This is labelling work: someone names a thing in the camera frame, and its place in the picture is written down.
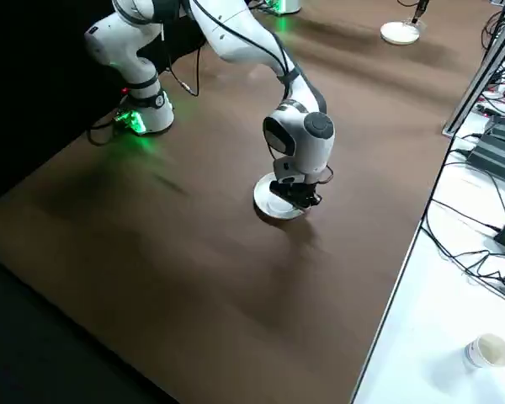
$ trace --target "black cable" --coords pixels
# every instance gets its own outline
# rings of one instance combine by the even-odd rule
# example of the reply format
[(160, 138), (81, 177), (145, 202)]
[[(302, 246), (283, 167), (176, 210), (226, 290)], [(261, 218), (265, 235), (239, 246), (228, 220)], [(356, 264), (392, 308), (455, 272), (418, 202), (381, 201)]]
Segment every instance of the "black cable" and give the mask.
[(107, 141), (96, 141), (95, 139), (93, 139), (92, 129), (103, 129), (103, 128), (106, 128), (106, 127), (112, 125), (113, 123), (114, 123), (114, 121), (110, 121), (109, 123), (104, 124), (104, 125), (99, 125), (99, 126), (94, 126), (93, 128), (88, 128), (86, 130), (86, 137), (88, 138), (88, 143), (90, 143), (90, 145), (93, 145), (96, 147), (107, 146), (114, 139), (114, 128), (112, 130), (111, 137)]
[(462, 136), (460, 139), (467, 139), (468, 137), (476, 137), (477, 139), (481, 139), (482, 138), (482, 134), (472, 133), (471, 135)]
[(168, 70), (170, 71), (170, 74), (174, 77), (174, 79), (178, 82), (181, 88), (183, 88), (187, 93), (192, 95), (193, 97), (198, 97), (200, 95), (200, 51), (202, 50), (202, 46), (205, 44), (205, 40), (202, 41), (202, 43), (199, 45), (198, 49), (196, 50), (196, 92), (194, 92), (191, 87), (189, 87), (185, 82), (180, 80), (178, 76), (174, 73), (174, 70), (172, 69), (172, 57), (170, 57), (170, 51), (168, 50), (168, 47), (165, 43), (165, 41), (162, 42), (166, 48), (167, 52), (167, 58), (168, 58)]
[(401, 6), (404, 6), (404, 7), (415, 7), (419, 4), (419, 2), (417, 3), (414, 3), (414, 4), (404, 4), (403, 2), (401, 2), (401, 0), (396, 0), (397, 3), (399, 3)]
[(499, 114), (501, 115), (505, 115), (505, 111), (502, 111), (501, 109), (499, 109), (492, 101), (495, 101), (499, 104), (504, 104), (505, 105), (505, 101), (503, 99), (494, 99), (494, 98), (488, 98), (485, 94), (481, 94), (481, 97), (483, 97), (489, 104), (492, 108), (494, 108)]
[(497, 13), (492, 14), (490, 16), (490, 18), (485, 22), (485, 26), (482, 28), (482, 31), (481, 31), (481, 45), (482, 45), (482, 47), (483, 47), (483, 49), (485, 51), (487, 50), (488, 45), (485, 45), (485, 43), (484, 43), (484, 34), (492, 35), (492, 31), (489, 30), (488, 28), (492, 24), (493, 19), (496, 18), (497, 16), (499, 16), (501, 13), (502, 13), (501, 11), (498, 11)]
[[(471, 276), (472, 278), (476, 279), (493, 279), (496, 281), (499, 281), (505, 286), (505, 280), (501, 276), (501, 274), (498, 271), (495, 271), (494, 273), (491, 274), (480, 274), (480, 269), (484, 265), (484, 263), (487, 261), (489, 257), (505, 257), (505, 253), (495, 253), (495, 252), (490, 252), (489, 250), (479, 250), (479, 251), (471, 251), (471, 252), (463, 252), (461, 254), (453, 255), (440, 241), (439, 239), (434, 235), (432, 228), (430, 227), (430, 222), (428, 219), (428, 212), (424, 216), (424, 221), (426, 224), (426, 227), (421, 225), (421, 229), (424, 231), (424, 233), (432, 240), (432, 242), (436, 245), (436, 248), (448, 259), (453, 261), (459, 268), (461, 268), (467, 275)], [(478, 253), (485, 253), (485, 255), (480, 258), (477, 262), (473, 263), (471, 266), (466, 267), (458, 258), (463, 256), (463, 255), (475, 255)], [(476, 273), (472, 272), (471, 269), (477, 267)], [(505, 291), (498, 289), (495, 287), (493, 284), (487, 284), (490, 288), (494, 289), (497, 293), (505, 296)]]
[(486, 50), (485, 50), (485, 54), (482, 57), (483, 60), (488, 55), (488, 52), (492, 48), (492, 44), (494, 43), (494, 40), (499, 35), (500, 29), (504, 25), (505, 25), (505, 4), (502, 7), (502, 11), (499, 12), (499, 17), (497, 18), (496, 26), (494, 27), (494, 30), (493, 30), (493, 32), (491, 34), (490, 41), (488, 42), (488, 46), (486, 47)]
[(224, 23), (222, 23), (221, 21), (219, 21), (218, 19), (216, 19), (213, 15), (211, 15), (208, 10), (206, 10), (204, 7), (202, 7), (202, 5), (199, 3), (198, 0), (193, 0), (194, 4), (196, 5), (196, 7), (198, 7), (200, 9), (200, 11), (202, 11), (202, 13), (204, 13), (204, 15), (206, 17), (208, 17), (211, 21), (213, 21), (215, 24), (219, 25), (221, 28), (223, 28), (226, 32), (229, 32), (231, 33), (232, 35), (235, 35), (237, 38), (239, 38), (240, 40), (243, 40), (245, 42), (247, 42), (248, 44), (250, 45), (253, 45), (253, 46), (256, 46), (257, 48), (259, 48), (260, 50), (266, 52), (268, 55), (270, 55), (271, 57), (273, 57), (277, 63), (279, 63), (279, 66), (281, 68), (281, 70), (283, 71), (283, 73), (285, 75), (287, 75), (289, 72), (288, 72), (288, 69), (284, 68), (284, 64), (282, 61), (280, 61), (280, 59), (269, 49), (266, 49), (265, 47), (261, 46), (260, 44), (256, 43), (255, 41), (253, 40), (250, 40), (248, 39), (248, 37), (246, 36), (243, 36), (241, 35), (239, 32), (236, 32), (234, 29), (232, 28), (229, 28), (227, 27)]
[(328, 183), (329, 181), (331, 181), (333, 179), (333, 177), (335, 176), (335, 172), (332, 170), (331, 167), (329, 167), (329, 164), (326, 165), (326, 168), (329, 170), (329, 172), (331, 174), (329, 174), (329, 177), (327, 177), (327, 179), (324, 179), (323, 181), (318, 181), (318, 183), (320, 183), (322, 185), (325, 185), (326, 183)]
[(441, 202), (441, 201), (439, 201), (439, 200), (437, 200), (437, 199), (432, 198), (432, 201), (433, 201), (433, 202), (435, 202), (435, 203), (437, 203), (438, 205), (442, 205), (442, 206), (443, 206), (443, 207), (445, 207), (445, 208), (451, 209), (453, 212), (455, 212), (455, 213), (459, 214), (460, 216), (464, 216), (466, 219), (470, 219), (471, 221), (474, 221), (475, 223), (479, 223), (480, 225), (482, 225), (482, 226), (484, 226), (484, 227), (488, 227), (489, 229), (492, 229), (492, 230), (494, 230), (494, 231), (495, 231), (495, 232), (497, 232), (497, 233), (499, 233), (499, 232), (502, 230), (502, 229), (500, 229), (500, 228), (499, 228), (499, 227), (497, 227), (497, 226), (494, 226), (494, 225), (489, 225), (489, 224), (487, 224), (487, 223), (484, 223), (484, 222), (482, 222), (482, 221), (477, 220), (477, 219), (476, 219), (476, 218), (474, 218), (474, 217), (468, 216), (468, 215), (466, 215), (465, 213), (462, 213), (462, 212), (460, 212), (459, 210), (457, 210), (457, 209), (453, 208), (452, 206), (447, 205), (447, 204), (445, 204), (444, 202)]
[(447, 156), (451, 153), (459, 153), (460, 155), (462, 155), (463, 157), (465, 158), (468, 158), (471, 154), (471, 150), (463, 150), (463, 149), (452, 149), (452, 150), (449, 150), (449, 153), (447, 153)]
[[(273, 38), (275, 39), (275, 42), (277, 42), (277, 46), (279, 47), (280, 54), (284, 58), (284, 69), (286, 70), (285, 74), (288, 74), (290, 72), (290, 69), (288, 68), (288, 61), (286, 60), (286, 54), (284, 53), (284, 46), (282, 40), (280, 40), (279, 36), (276, 35), (275, 33), (271, 33)], [(290, 84), (285, 84), (284, 85), (284, 94), (283, 94), (283, 99), (286, 99), (288, 95), (290, 94)]]
[[(462, 155), (467, 157), (464, 152), (468, 152), (468, 151), (461, 151), (461, 150), (455, 149), (455, 150), (450, 151), (449, 153), (451, 153), (451, 152), (460, 152)], [(499, 201), (502, 204), (503, 212), (505, 213), (505, 202), (503, 201), (502, 193), (500, 192), (499, 187), (497, 186), (496, 179), (488, 171), (480, 170), (479, 168), (473, 167), (468, 162), (448, 162), (447, 164), (444, 165), (444, 167), (454, 166), (454, 165), (465, 165), (468, 168), (472, 169), (473, 171), (477, 171), (478, 173), (486, 174), (491, 179), (492, 183), (494, 184), (494, 188), (496, 189), (497, 196), (499, 197)]]
[(104, 123), (104, 124), (92, 126), (92, 127), (90, 127), (90, 129), (91, 129), (91, 130), (99, 130), (99, 129), (103, 129), (103, 128), (108, 128), (108, 127), (109, 127), (109, 126), (111, 126), (113, 123), (114, 123), (114, 118), (113, 118), (113, 119), (111, 119), (109, 122), (106, 122), (106, 123)]
[(258, 10), (258, 9), (263, 9), (263, 8), (272, 8), (273, 6), (269, 6), (265, 0), (259, 2), (258, 4), (254, 6), (250, 6), (249, 10)]

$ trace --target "metal frame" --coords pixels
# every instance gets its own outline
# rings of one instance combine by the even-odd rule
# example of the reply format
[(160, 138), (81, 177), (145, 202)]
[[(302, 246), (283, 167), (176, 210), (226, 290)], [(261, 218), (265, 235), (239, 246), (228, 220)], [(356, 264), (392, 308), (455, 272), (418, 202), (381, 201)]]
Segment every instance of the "metal frame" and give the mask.
[(462, 126), (465, 118), (471, 112), (471, 109), (479, 99), (479, 96), (485, 90), (486, 85), (490, 82), (492, 75), (501, 66), (505, 59), (505, 28), (499, 38), (492, 44), (492, 48), (488, 52), (485, 60), (481, 63), (481, 67), (471, 80), (470, 86), (465, 90), (462, 101), (454, 113), (451, 115), (443, 128), (443, 134), (446, 136), (454, 136), (458, 129)]

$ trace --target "cup rim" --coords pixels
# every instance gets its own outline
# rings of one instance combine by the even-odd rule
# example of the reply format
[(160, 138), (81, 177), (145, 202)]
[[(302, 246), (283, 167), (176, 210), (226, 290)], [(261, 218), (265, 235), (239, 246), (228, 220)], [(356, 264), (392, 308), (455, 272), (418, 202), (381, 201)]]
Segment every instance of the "cup rim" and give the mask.
[[(499, 360), (496, 362), (496, 363), (493, 363), (493, 362), (490, 362), (485, 355), (483, 355), (482, 351), (481, 351), (481, 345), (479, 344), (479, 342), (484, 339), (484, 338), (489, 338), (492, 340), (492, 343), (494, 343), (496, 345), (496, 348), (499, 348), (502, 355), (501, 357), (499, 358)], [(481, 358), (490, 366), (492, 367), (495, 367), (495, 368), (499, 368), (499, 367), (502, 367), (502, 366), (505, 366), (505, 340), (501, 337), (499, 337), (498, 335), (496, 334), (492, 334), (490, 332), (486, 333), (486, 334), (482, 334), (480, 335), (476, 340), (476, 348), (477, 348), (477, 351), (479, 352), (479, 356), (481, 356)]]

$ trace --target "white table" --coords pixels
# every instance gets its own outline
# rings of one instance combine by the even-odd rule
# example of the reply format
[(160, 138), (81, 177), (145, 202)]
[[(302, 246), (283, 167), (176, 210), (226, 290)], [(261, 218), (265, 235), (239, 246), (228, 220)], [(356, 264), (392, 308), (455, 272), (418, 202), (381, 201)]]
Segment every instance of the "white table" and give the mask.
[(474, 133), (484, 133), (486, 123), (490, 118), (478, 114), (477, 112), (470, 112), (465, 118), (464, 123), (456, 132), (457, 137), (464, 137), (466, 135), (472, 135)]
[[(456, 139), (453, 148), (472, 148)], [(463, 161), (456, 154), (448, 162)], [(505, 200), (505, 183), (497, 181)], [(433, 197), (499, 227), (505, 215), (485, 174), (446, 167)], [(493, 231), (451, 210), (430, 205), (435, 236), (453, 254), (482, 248), (501, 252)], [(465, 263), (473, 263), (469, 258)], [(500, 269), (490, 258), (482, 273)], [(505, 300), (464, 274), (423, 230), (417, 230), (353, 396), (354, 404), (505, 403), (505, 368), (469, 370), (461, 349), (485, 332), (505, 339)]]

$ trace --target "green led light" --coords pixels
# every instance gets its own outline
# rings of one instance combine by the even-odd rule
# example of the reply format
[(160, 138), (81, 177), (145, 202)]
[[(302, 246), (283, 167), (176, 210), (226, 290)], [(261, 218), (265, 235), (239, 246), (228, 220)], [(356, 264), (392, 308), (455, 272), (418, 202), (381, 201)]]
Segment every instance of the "green led light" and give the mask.
[(136, 133), (146, 132), (146, 127), (144, 126), (144, 122), (142, 121), (142, 117), (136, 111), (133, 111), (133, 113), (131, 114), (131, 120), (129, 122), (129, 126)]
[(127, 111), (123, 114), (117, 115), (114, 120), (116, 122), (123, 121), (125, 125), (129, 126), (134, 132), (142, 134), (146, 132), (146, 126), (142, 121), (141, 115), (136, 111)]
[(280, 32), (286, 32), (288, 30), (288, 19), (284, 16), (277, 19), (277, 28)]
[(143, 148), (145, 151), (151, 152), (153, 150), (153, 145), (151, 139), (148, 139), (147, 137), (137, 137), (136, 142), (140, 145), (141, 148)]
[(266, 4), (277, 14), (286, 13), (286, 0), (266, 0)]

